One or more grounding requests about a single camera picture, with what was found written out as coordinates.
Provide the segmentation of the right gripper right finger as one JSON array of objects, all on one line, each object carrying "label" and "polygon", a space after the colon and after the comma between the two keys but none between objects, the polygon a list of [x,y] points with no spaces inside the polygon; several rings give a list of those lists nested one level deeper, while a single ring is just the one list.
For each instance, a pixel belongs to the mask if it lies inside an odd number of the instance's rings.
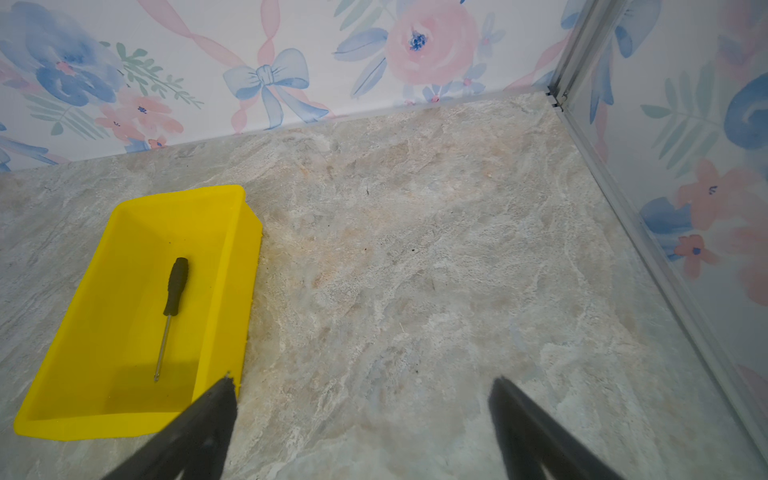
[{"label": "right gripper right finger", "polygon": [[619,479],[509,379],[494,379],[488,405],[509,479]]}]

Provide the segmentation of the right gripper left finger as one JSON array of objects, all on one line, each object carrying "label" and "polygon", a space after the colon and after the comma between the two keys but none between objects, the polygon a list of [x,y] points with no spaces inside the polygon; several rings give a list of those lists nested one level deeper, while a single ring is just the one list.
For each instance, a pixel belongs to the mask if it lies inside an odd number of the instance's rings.
[{"label": "right gripper left finger", "polygon": [[219,479],[237,418],[235,385],[218,380],[107,479]]}]

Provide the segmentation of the black handled screwdriver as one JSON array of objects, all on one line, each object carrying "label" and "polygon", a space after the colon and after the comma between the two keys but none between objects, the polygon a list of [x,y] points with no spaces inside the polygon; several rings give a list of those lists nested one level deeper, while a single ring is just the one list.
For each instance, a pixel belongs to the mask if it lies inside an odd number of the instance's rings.
[{"label": "black handled screwdriver", "polygon": [[162,372],[162,365],[165,355],[165,350],[170,333],[170,327],[172,319],[178,315],[180,309],[180,303],[182,294],[185,290],[189,274],[189,261],[185,257],[178,257],[171,269],[168,286],[167,286],[167,299],[163,315],[166,317],[165,326],[163,330],[163,336],[158,352],[156,368],[153,376],[153,380],[157,383],[160,379]]}]

